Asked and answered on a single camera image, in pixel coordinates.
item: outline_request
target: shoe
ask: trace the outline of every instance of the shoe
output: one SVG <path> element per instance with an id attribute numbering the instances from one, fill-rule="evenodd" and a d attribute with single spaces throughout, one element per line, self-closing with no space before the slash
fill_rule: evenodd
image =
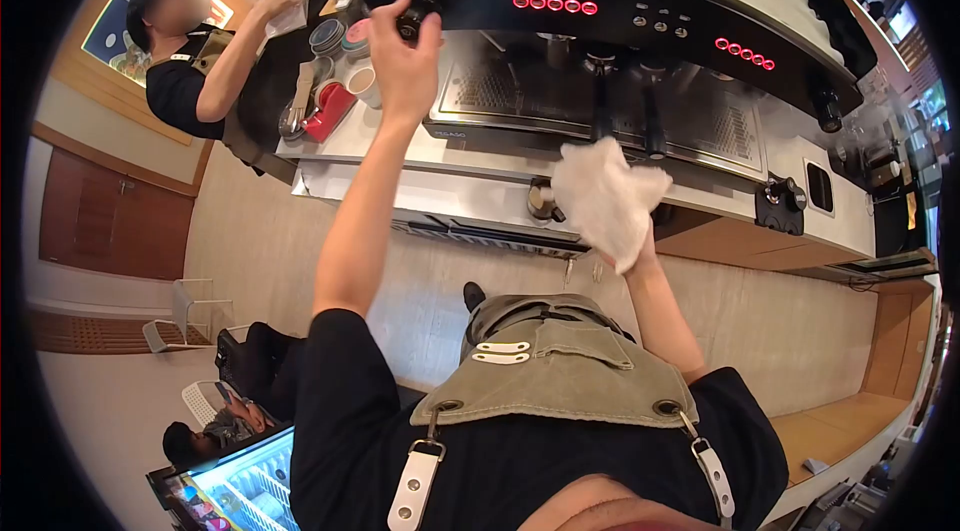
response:
<path id="1" fill-rule="evenodd" d="M 483 293 L 480 286 L 473 281 L 468 281 L 467 284 L 463 286 L 463 302 L 467 305 L 467 311 L 472 313 L 477 309 L 477 306 L 487 298 L 487 294 Z"/>

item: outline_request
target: white towel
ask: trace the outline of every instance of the white towel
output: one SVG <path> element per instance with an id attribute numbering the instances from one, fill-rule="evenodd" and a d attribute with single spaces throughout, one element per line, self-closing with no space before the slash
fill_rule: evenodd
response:
<path id="1" fill-rule="evenodd" d="M 588 245 L 612 258 L 617 274 L 626 273 L 650 230 L 650 212 L 673 178 L 659 168 L 631 168 L 612 137 L 567 144 L 559 152 L 563 160 L 550 181 L 559 209 Z"/>

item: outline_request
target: espresso machine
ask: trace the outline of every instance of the espresso machine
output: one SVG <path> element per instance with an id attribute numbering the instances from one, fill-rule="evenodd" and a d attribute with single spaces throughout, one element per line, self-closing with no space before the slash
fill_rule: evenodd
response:
<path id="1" fill-rule="evenodd" d="M 413 40 L 437 11 L 448 32 L 423 121 L 434 137 L 556 152 L 611 135 L 628 159 L 673 157 L 768 183 L 758 97 L 836 132 L 877 65 L 842 0 L 808 3 L 842 62 L 739 0 L 412 0 L 397 28 Z"/>

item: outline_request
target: barista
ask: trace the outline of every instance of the barista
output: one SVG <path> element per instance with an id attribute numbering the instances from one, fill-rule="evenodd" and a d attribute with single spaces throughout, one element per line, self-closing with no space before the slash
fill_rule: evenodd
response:
<path id="1" fill-rule="evenodd" d="M 257 62 L 264 27 L 302 0 L 259 0 L 234 32 L 204 24 L 210 0 L 129 0 L 126 31 L 145 53 L 147 104 L 164 123 L 216 139 L 246 164 L 292 181 L 291 165 L 264 153 L 236 120 L 235 103 Z"/>
<path id="2" fill-rule="evenodd" d="M 300 527 L 757 528 L 786 488 L 783 448 L 737 371 L 707 368 L 652 232 L 624 275 L 642 346 L 586 297 L 468 283 L 460 368 L 401 408 L 365 319 L 404 153 L 437 94 L 441 21 L 429 14 L 410 48 L 395 25 L 408 5 L 371 15 L 383 116 L 317 263 L 291 460 Z"/>

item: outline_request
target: white leather strap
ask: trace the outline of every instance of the white leather strap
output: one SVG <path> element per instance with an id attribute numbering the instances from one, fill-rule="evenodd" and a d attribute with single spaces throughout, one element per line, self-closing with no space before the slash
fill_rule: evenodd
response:
<path id="1" fill-rule="evenodd" d="M 490 362 L 492 364 L 519 364 L 530 359 L 530 354 L 493 354 L 482 353 L 471 356 L 477 362 Z"/>
<path id="2" fill-rule="evenodd" d="M 703 474 L 706 475 L 706 482 L 710 485 L 710 491 L 714 494 L 713 500 L 716 502 L 717 513 L 719 513 L 721 521 L 724 518 L 733 518 L 733 513 L 736 510 L 733 504 L 734 493 L 730 490 L 730 481 L 727 479 L 727 473 L 723 469 L 723 465 L 720 464 L 720 457 L 717 456 L 710 442 L 702 437 L 694 440 L 690 449 L 693 451 L 693 455 L 697 457 L 697 462 L 700 464 Z"/>
<path id="3" fill-rule="evenodd" d="M 439 457 L 411 449 L 387 514 L 390 531 L 417 531 L 420 527 Z"/>
<path id="4" fill-rule="evenodd" d="M 523 351 L 530 347 L 530 344 L 527 342 L 520 342 L 518 344 L 491 344 L 483 343 L 477 345 L 477 349 L 482 351 L 492 351 L 498 354 L 516 354 L 519 351 Z"/>

